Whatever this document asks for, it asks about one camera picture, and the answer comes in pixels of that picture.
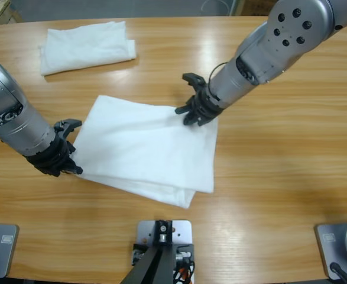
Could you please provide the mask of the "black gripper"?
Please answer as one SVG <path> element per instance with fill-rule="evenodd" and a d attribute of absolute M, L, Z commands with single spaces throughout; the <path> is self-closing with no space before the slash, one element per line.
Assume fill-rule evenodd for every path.
<path fill-rule="evenodd" d="M 197 124 L 203 126 L 223 112 L 223 109 L 214 104 L 207 93 L 207 89 L 196 92 L 187 102 L 186 105 L 177 107 L 175 113 L 187 114 L 184 117 L 184 125 Z"/>
<path fill-rule="evenodd" d="M 61 172 L 82 174 L 83 169 L 72 162 L 69 157 L 75 150 L 69 141 L 56 135 L 44 151 L 28 156 L 26 160 L 43 174 L 55 177 L 58 177 Z"/>

